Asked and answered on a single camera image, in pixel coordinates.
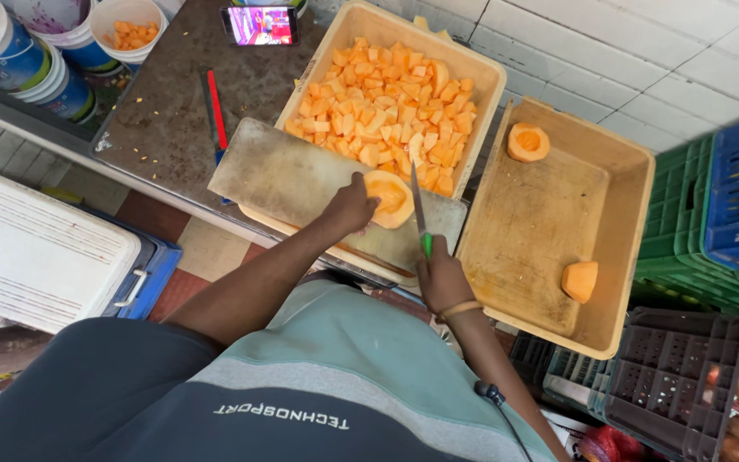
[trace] bucket label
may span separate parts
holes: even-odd
[[[87,112],[89,106],[93,105],[93,97],[90,87],[85,79],[81,78],[73,70],[67,79],[67,85],[52,100],[39,103],[39,108],[48,110],[61,118],[75,118],[77,114]]]
[[[25,91],[47,76],[50,55],[20,22],[11,16],[8,19],[13,24],[13,37],[0,54],[0,89]]]
[[[110,58],[104,50],[98,46],[95,40],[78,48],[63,48],[62,56],[79,65],[80,68],[89,72],[105,72],[117,67],[118,61]]]

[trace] hand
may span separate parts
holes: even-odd
[[[352,174],[352,183],[338,189],[319,219],[330,231],[340,236],[340,241],[344,236],[364,229],[379,202],[377,197],[367,197],[364,175],[355,172]]]
[[[476,299],[461,262],[449,255],[446,237],[439,234],[432,237],[432,258],[427,260],[422,254],[418,260],[418,283],[427,308],[434,314]]]

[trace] wet counter surface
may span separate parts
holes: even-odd
[[[308,7],[298,21],[297,46],[235,47],[224,34],[219,13],[229,1],[188,0],[98,133],[92,154],[236,225],[282,240],[284,234],[246,217],[237,205],[222,205],[207,189],[216,168],[216,148],[200,70],[214,70],[228,138],[244,117],[272,125],[340,4],[324,1]],[[321,258],[375,284],[390,285],[337,258]]]

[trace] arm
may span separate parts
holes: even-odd
[[[352,174],[321,216],[184,302],[163,322],[184,326],[230,345],[266,327],[304,273],[329,247],[361,231],[376,198],[367,198],[363,175]]]
[[[447,252],[444,236],[435,236],[432,258],[429,261],[420,261],[418,280],[427,307],[436,314],[458,303],[476,299],[467,277],[464,276],[461,262]],[[487,316],[478,309],[467,310],[450,316],[446,325],[455,334],[472,372],[481,380],[498,386],[507,404],[538,433],[558,460],[570,460],[549,422],[540,414],[540,409],[526,385],[509,362],[507,353],[495,339]]]

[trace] left hand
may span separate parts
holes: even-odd
[[[378,203],[377,197],[367,197],[364,175],[355,172],[352,174],[352,183],[338,189],[319,219],[328,228],[331,227],[334,233],[344,237],[364,229],[372,219]]]

